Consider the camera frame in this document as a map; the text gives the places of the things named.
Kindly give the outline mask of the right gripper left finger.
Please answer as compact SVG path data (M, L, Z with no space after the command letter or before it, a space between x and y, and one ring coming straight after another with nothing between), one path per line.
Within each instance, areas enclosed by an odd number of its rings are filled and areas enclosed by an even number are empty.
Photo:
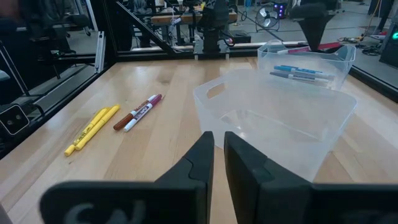
M215 140L205 131L193 146L155 183L160 195L160 224L209 224Z

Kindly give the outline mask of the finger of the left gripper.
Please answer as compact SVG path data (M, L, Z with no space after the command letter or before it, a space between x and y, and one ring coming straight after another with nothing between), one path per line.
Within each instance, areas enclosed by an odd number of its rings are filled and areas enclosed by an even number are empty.
M301 29L310 47L310 50L311 51L316 50L316 41L315 41L316 35L313 29L313 19L311 18L302 19L299 20L298 23L301 26Z
M323 37L323 33L325 31L325 27L328 22L334 17L334 15L327 15L323 17L315 18L315 46L314 51L318 51L321 39Z

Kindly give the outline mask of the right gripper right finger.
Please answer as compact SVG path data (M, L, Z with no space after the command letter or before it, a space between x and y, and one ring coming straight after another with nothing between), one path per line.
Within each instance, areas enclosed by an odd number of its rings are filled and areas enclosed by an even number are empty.
M238 224L305 224L310 182L231 131L224 135L226 176Z

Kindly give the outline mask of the pink thin marker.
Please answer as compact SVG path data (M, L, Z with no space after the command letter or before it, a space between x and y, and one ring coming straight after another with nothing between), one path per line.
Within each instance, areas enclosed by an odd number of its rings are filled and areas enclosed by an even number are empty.
M341 44L339 42L331 42L331 43L325 43L325 44L320 44L318 46L318 50L327 50L327 49L332 49L336 47L340 47ZM287 50L279 50L277 51L277 54L295 54L295 53L300 53L300 52L309 52L311 51L311 48L309 46L305 47L299 47L295 49L287 49Z

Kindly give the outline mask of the blue Expo whiteboard marker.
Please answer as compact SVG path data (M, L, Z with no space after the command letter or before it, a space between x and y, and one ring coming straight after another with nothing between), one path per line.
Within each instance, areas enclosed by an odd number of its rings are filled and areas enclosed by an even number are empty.
M321 71L310 70L310 69L307 69L307 68L293 67L293 66L289 66L289 65L281 65L281 67L284 67L284 68L290 68L290 69L294 69L294 70L297 70L297 71L302 71L302 72L309 72L309 73L322 73Z
M290 69L290 68L284 68L284 67L281 67L281 66L274 66L274 69L279 70L279 71L284 71L284 72L302 73L302 74L312 75L314 77L325 78L325 79L334 79L334 77L335 77L334 75L327 74L327 73L302 72L302 71L297 71L297 70Z

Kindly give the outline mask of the magenta cap whiteboard marker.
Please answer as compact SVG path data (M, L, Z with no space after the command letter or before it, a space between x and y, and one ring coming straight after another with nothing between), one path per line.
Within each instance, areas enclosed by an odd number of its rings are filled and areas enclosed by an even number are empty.
M162 99L162 95L158 94L152 97L149 102L139 110L139 112L133 117L130 122L124 127L124 131L128 132L141 118L145 116L160 100Z

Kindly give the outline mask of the brown cap whiteboard marker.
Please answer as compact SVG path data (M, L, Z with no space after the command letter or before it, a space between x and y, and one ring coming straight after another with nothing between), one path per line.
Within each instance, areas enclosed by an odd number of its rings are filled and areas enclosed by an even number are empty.
M152 95L150 98L148 98L146 101L142 102L137 108L135 108L134 110L132 110L130 113L128 113L122 120L120 120L119 122L117 122L114 126L113 129L115 131L119 131L120 129L122 129L123 127L125 127L125 125L128 124L128 122L130 122L135 115L145 106L147 105L151 100L153 100L157 95Z

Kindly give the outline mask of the yellow highlighter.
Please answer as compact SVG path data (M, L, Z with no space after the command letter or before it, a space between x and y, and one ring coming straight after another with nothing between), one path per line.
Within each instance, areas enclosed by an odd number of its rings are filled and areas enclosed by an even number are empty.
M104 113L99 113L100 117L95 118L94 126L85 134L82 140L75 146L76 150L81 150L87 142L110 120L110 118L120 109L120 105L114 105L106 109Z
M74 152L77 144L91 131L94 125L106 114L108 110L109 107L104 107L95 114L94 118L89 122L87 127L80 133L77 139L74 140L74 142L64 151L64 155L66 157L70 156Z

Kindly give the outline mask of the device with purple lights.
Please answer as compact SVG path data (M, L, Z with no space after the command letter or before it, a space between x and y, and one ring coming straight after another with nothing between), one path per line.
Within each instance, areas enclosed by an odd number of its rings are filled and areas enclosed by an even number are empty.
M279 19L286 18L286 9L288 4L286 2L275 2L273 5L273 11L277 13Z

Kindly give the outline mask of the clear plastic container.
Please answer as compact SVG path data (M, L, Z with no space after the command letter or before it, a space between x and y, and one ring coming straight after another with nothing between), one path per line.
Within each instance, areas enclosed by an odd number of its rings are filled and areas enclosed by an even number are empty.
M193 96L201 131L212 131L216 146L232 131L308 181L357 105L346 93L249 69L204 83Z
M339 90L351 70L353 62L355 61L356 48L350 45L341 45L340 47L319 50L318 52L309 51L295 54L277 54L277 51L279 50L295 49L305 46L307 45L300 43L298 47L292 47L279 40L270 40L257 50L257 67L260 70L265 70L269 74L270 72L278 72L312 78L317 77L302 73L279 71L274 69L274 66L289 65L321 71L323 73L334 75L334 79L327 79L329 80L329 83L314 83L300 80L295 81L332 90Z

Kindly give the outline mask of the black floor fan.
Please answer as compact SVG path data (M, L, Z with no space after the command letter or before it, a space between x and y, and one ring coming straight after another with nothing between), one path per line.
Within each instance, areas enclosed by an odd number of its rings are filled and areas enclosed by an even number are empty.
M256 30L278 31L280 27L278 8L273 2L269 2L258 9L256 13Z

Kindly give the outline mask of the black computer with green light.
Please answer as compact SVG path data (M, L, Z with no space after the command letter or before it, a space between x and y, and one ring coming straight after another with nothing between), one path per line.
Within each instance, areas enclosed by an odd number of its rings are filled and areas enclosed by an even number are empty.
M393 23L384 39L380 62L398 69L398 23Z

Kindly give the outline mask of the wooden workbench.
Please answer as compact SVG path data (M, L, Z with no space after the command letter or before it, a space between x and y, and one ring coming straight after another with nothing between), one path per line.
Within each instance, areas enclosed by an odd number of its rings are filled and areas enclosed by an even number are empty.
M158 15L151 17L153 26L160 27L161 38L171 46L191 45L203 38L197 31L197 23L202 18L202 14L185 13L182 15Z

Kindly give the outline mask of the black office chair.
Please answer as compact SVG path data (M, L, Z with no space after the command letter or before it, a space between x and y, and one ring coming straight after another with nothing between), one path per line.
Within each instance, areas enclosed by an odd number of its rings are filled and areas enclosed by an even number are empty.
M74 54L67 43L68 29L90 24L86 15L67 12L66 0L19 0L19 10L30 40L49 55Z

